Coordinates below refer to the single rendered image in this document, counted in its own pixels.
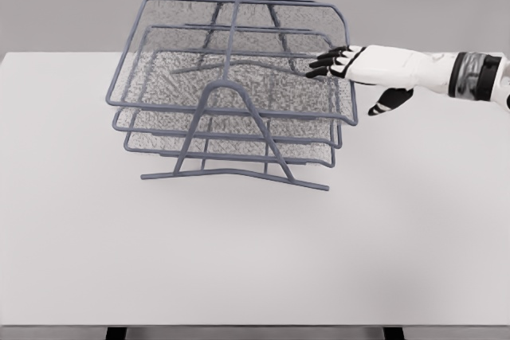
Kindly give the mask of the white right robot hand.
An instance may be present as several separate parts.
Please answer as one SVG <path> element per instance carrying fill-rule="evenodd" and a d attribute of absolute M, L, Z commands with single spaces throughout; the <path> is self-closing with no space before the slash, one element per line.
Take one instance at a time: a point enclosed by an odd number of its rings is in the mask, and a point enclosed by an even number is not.
<path fill-rule="evenodd" d="M 414 95 L 411 71 L 406 61 L 412 52 L 381 45 L 344 45 L 321 53 L 309 64 L 308 79 L 333 76 L 357 84 L 384 87 L 382 95 L 369 109 L 369 116 L 381 115 L 401 107 Z"/>

